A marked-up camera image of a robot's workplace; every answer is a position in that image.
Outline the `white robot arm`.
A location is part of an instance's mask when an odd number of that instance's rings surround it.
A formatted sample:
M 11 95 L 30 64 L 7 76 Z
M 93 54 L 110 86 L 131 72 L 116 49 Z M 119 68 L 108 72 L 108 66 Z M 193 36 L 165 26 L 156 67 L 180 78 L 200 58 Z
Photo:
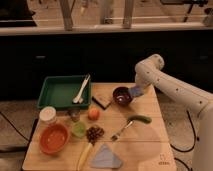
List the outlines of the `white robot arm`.
M 200 118 L 192 170 L 213 171 L 213 93 L 202 90 L 161 71 L 164 59 L 153 54 L 135 65 L 135 82 L 145 90 L 152 84 L 172 100 Z

